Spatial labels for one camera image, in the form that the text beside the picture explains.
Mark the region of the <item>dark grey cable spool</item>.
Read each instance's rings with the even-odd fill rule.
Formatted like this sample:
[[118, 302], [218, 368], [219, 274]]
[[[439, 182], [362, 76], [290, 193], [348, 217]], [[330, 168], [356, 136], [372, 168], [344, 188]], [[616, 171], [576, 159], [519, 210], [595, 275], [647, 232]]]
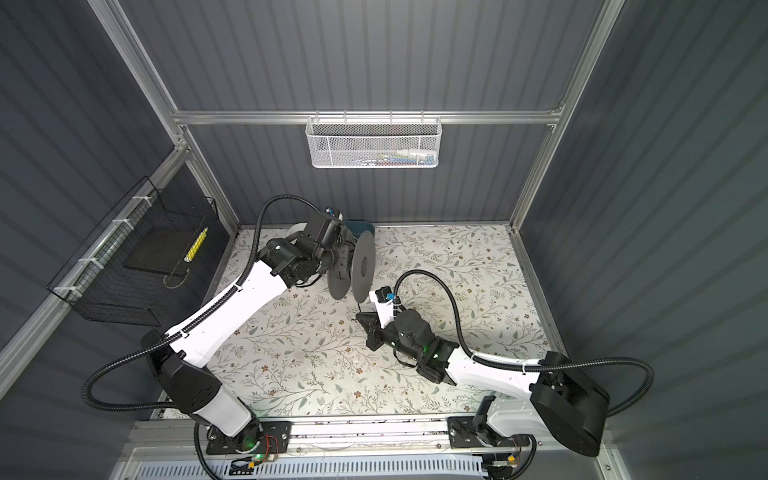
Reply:
[[357, 303], [367, 300], [376, 268], [374, 234], [365, 230], [355, 237], [344, 231], [342, 242], [333, 250], [333, 260], [327, 272], [331, 297], [341, 300], [351, 292]]

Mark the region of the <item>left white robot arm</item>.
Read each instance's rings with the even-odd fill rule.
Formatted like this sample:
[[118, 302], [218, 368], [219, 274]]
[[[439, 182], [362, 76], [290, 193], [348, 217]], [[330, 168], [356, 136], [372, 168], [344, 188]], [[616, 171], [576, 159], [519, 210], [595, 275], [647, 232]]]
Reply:
[[[305, 227], [266, 245], [255, 237], [240, 276], [186, 320], [164, 334], [151, 332], [140, 350], [91, 374], [81, 389], [83, 402], [98, 410], [130, 412], [176, 409], [217, 429], [239, 452], [251, 453], [264, 442], [256, 414], [208, 368], [223, 343], [260, 308], [292, 287], [304, 287], [339, 261], [350, 237], [339, 210], [310, 208]], [[99, 400], [98, 380], [119, 367], [146, 358], [151, 373], [168, 396], [165, 402], [135, 404]]]

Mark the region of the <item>white plastic tray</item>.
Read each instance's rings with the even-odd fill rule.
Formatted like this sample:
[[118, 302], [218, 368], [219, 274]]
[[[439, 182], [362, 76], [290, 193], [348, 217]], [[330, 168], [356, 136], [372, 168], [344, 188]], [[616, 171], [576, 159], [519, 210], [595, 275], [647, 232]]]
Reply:
[[291, 236], [296, 233], [302, 232], [305, 229], [306, 225], [307, 225], [306, 222], [301, 222], [291, 226], [287, 232], [287, 235]]

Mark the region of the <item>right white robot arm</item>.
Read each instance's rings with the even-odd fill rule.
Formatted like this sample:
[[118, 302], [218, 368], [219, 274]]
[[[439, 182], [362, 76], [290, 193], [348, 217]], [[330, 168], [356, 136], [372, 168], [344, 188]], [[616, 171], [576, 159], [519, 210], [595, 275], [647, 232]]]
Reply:
[[[463, 337], [437, 336], [414, 309], [402, 305], [396, 287], [372, 289], [370, 282], [352, 282], [356, 300], [370, 300], [375, 309], [356, 319], [366, 332], [366, 345], [376, 351], [387, 345], [395, 356], [411, 357], [409, 367], [426, 380], [488, 391], [473, 418], [473, 432], [488, 446], [515, 435], [547, 430], [567, 449], [587, 457], [600, 451], [607, 418], [635, 405], [650, 390], [654, 370], [631, 357], [574, 362], [549, 351], [541, 359], [509, 359], [473, 351]], [[609, 393], [587, 369], [631, 366], [644, 373], [641, 385], [627, 399], [613, 404]]]

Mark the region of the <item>teal plastic tray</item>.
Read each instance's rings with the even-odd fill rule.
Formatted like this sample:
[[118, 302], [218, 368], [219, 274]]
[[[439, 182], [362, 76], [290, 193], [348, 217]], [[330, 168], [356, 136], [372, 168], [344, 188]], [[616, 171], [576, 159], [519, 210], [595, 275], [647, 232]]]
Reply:
[[344, 225], [355, 238], [359, 238], [364, 232], [370, 232], [372, 235], [375, 234], [374, 224], [368, 221], [345, 220]]

